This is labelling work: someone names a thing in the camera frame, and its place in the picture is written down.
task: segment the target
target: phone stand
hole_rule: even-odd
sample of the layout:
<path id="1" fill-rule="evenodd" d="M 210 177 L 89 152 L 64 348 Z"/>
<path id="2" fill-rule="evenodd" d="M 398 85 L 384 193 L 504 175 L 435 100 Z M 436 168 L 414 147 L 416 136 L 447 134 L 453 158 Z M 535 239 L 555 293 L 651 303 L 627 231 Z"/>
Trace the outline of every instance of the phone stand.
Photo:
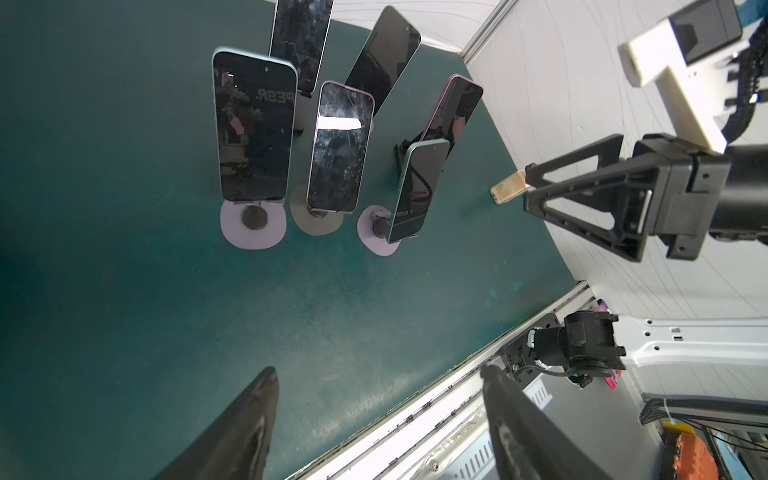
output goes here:
<path id="1" fill-rule="evenodd" d="M 243 250 L 274 247 L 285 237 L 288 225 L 285 207 L 275 202 L 234 203 L 225 200 L 219 221 L 224 238 Z"/>
<path id="2" fill-rule="evenodd" d="M 307 187 L 308 185 L 304 184 L 290 195 L 290 214 L 293 216 L 296 226 L 304 233 L 314 237 L 321 237 L 337 231 L 344 221 L 344 214 L 310 210 L 306 205 Z"/>
<path id="3" fill-rule="evenodd" d="M 357 219 L 357 235 L 368 250 L 380 257 L 388 257 L 395 253 L 400 242 L 387 243 L 386 231 L 392 213 L 379 205 L 371 205 Z"/>
<path id="4" fill-rule="evenodd" d="M 310 110 L 312 94 L 305 94 L 301 91 L 296 92 L 296 113 L 293 115 L 293 131 L 296 133 L 304 132 L 306 114 Z"/>
<path id="5" fill-rule="evenodd" d="M 406 162 L 406 152 L 411 144 L 416 143 L 422 139 L 424 131 L 419 132 L 413 140 L 403 140 L 401 144 L 395 145 L 395 160 L 397 161 L 397 169 L 402 172 L 402 166 Z"/>

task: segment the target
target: white wall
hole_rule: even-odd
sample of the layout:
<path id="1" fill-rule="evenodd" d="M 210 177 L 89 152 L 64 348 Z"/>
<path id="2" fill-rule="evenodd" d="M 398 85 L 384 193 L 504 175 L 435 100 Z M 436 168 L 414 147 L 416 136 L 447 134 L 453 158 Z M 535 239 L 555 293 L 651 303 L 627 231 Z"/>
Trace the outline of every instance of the white wall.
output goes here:
<path id="1" fill-rule="evenodd" d="M 497 3 L 498 0 L 335 0 L 331 18 L 370 30 L 384 7 L 392 5 L 419 30 L 425 45 L 458 52 Z"/>
<path id="2" fill-rule="evenodd" d="M 613 133 L 624 134 L 627 157 L 643 134 L 673 133 L 656 88 L 635 89 L 625 80 L 616 47 L 687 3 L 521 0 L 468 64 L 485 87 L 483 100 L 517 168 Z M 757 110 L 743 142 L 768 143 L 768 105 Z M 572 167 L 561 177 L 577 171 L 587 167 Z M 761 243 L 707 239 L 699 259 L 687 262 L 666 259 L 666 247 L 652 238 L 643 262 L 632 263 L 548 227 L 574 277 L 587 279 L 614 312 L 657 318 L 768 316 L 768 247 Z M 679 366 L 634 372 L 645 392 L 768 399 L 768 376 L 756 382 L 753 373 Z"/>

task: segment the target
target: green table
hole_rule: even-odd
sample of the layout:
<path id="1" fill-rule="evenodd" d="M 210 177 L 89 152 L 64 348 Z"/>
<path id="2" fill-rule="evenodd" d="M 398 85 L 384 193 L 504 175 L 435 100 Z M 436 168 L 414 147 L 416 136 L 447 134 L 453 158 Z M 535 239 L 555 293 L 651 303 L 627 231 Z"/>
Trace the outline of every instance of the green table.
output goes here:
<path id="1" fill-rule="evenodd" d="M 392 257 L 356 215 L 310 237 L 289 212 L 273 249 L 229 245 L 210 58 L 266 52 L 272 18 L 251 0 L 0 6 L 0 477 L 150 477 L 273 365 L 283 478 L 573 285 L 544 224 L 493 204 L 514 167 L 484 106 Z M 344 81 L 367 34 L 332 23 L 319 81 Z M 392 208 L 392 147 L 454 73 L 419 49 L 376 116 L 359 212 Z"/>

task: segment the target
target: silver smartphone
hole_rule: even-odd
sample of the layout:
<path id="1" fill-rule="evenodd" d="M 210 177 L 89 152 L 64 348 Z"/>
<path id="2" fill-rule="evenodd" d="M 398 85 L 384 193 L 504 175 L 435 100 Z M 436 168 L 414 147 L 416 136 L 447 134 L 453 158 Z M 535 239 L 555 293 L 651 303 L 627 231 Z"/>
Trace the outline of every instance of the silver smartphone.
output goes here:
<path id="1" fill-rule="evenodd" d="M 270 57 L 282 58 L 299 72 L 298 91 L 315 91 L 331 23 L 333 0 L 277 0 Z"/>
<path id="2" fill-rule="evenodd" d="M 464 128 L 482 98 L 482 87 L 459 74 L 448 79 L 440 100 L 437 102 L 421 141 L 445 138 L 451 142 L 451 153 Z"/>
<path id="3" fill-rule="evenodd" d="M 320 86 L 306 205 L 351 213 L 357 207 L 376 103 L 367 92 L 327 81 Z"/>
<path id="4" fill-rule="evenodd" d="M 408 148 L 397 206 L 389 219 L 387 242 L 412 237 L 422 229 L 450 149 L 451 142 L 445 138 L 418 141 Z"/>
<path id="5" fill-rule="evenodd" d="M 296 69 L 288 61 L 222 47 L 214 103 L 225 200 L 282 200 L 288 188 Z"/>
<path id="6" fill-rule="evenodd" d="M 373 95 L 375 115 L 421 43 L 419 31 L 387 5 L 344 83 Z"/>

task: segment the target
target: orange object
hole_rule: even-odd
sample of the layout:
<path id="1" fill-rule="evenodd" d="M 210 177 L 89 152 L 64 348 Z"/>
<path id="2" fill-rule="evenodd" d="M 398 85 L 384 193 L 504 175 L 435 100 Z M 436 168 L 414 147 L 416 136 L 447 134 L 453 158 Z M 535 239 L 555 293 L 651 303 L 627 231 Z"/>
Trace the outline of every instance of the orange object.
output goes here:
<path id="1" fill-rule="evenodd" d="M 702 439 L 692 433 L 677 437 L 674 458 L 677 480 L 718 480 L 717 464 Z"/>

